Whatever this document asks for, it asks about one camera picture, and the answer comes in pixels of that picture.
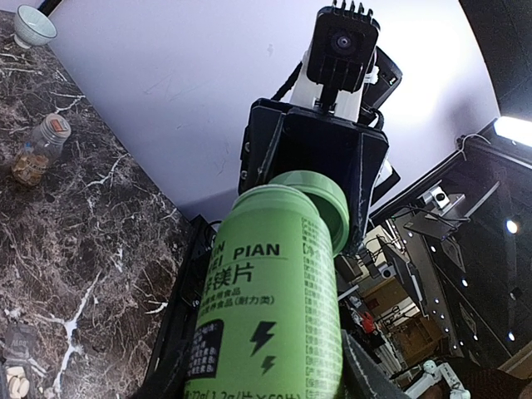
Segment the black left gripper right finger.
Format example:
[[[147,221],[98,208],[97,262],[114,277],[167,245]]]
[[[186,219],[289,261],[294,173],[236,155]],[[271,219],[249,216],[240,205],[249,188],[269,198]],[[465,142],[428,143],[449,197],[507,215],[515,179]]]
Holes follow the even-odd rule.
[[[408,396],[383,373],[360,344],[342,330],[342,377],[339,398],[407,399]]]

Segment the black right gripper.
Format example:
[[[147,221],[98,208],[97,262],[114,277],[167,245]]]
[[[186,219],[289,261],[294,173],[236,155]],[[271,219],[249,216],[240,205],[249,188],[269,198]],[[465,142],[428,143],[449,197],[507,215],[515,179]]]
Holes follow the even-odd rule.
[[[357,254],[367,231],[373,188],[388,150],[381,131],[261,98],[251,106],[244,129],[238,193],[289,171],[326,175],[347,200],[350,231],[342,252]]]

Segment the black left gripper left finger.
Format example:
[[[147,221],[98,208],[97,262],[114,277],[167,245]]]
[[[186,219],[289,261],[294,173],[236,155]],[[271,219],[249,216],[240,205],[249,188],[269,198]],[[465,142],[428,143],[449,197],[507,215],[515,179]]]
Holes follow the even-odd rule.
[[[158,338],[153,362],[134,399],[183,398],[192,336]]]

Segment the green bottle screw cap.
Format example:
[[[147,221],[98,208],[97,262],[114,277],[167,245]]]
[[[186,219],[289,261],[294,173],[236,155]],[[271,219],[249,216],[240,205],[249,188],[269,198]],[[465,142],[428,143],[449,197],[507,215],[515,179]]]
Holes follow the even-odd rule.
[[[326,175],[309,170],[294,170],[282,173],[269,181],[303,192],[316,206],[328,227],[332,253],[338,255],[349,237],[350,215],[347,199],[340,186]]]

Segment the green labelled supplement bottle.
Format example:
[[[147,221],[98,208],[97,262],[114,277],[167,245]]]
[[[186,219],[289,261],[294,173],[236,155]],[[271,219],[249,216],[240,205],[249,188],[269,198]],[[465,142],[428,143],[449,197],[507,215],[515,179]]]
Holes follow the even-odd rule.
[[[220,225],[186,398],[333,398],[342,338],[329,231],[302,192],[264,185]]]

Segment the clear pill bottle green label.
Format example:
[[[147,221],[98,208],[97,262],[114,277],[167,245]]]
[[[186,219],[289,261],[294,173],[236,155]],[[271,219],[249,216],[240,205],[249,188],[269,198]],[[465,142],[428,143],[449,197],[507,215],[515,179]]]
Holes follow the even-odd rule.
[[[64,117],[47,115],[23,141],[11,167],[13,177],[26,186],[38,185],[70,135],[71,126]]]

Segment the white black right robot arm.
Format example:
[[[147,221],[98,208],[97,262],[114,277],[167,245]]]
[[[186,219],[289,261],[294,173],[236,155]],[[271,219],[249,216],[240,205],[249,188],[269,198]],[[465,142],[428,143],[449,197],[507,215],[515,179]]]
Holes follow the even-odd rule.
[[[238,192],[295,170],[327,176],[347,201],[347,238],[354,253],[366,236],[371,206],[400,179],[387,162],[380,106],[399,86],[401,70],[380,47],[333,57],[309,49],[271,98],[250,109]]]

